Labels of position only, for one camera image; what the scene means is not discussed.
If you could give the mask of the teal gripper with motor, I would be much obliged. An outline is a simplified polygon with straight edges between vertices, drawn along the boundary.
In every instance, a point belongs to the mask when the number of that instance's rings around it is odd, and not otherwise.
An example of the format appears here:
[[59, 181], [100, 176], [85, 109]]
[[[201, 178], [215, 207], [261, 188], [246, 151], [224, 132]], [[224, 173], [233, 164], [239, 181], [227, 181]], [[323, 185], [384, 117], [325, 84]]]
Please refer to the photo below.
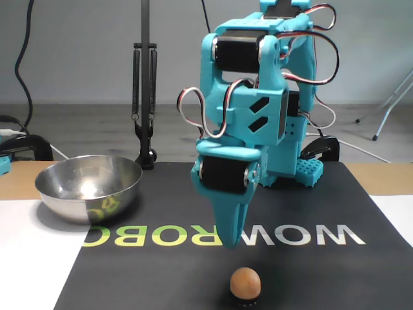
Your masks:
[[234, 248], [241, 239], [248, 206], [261, 177], [262, 151], [235, 140], [201, 139], [195, 183], [210, 200], [217, 234], [222, 244]]

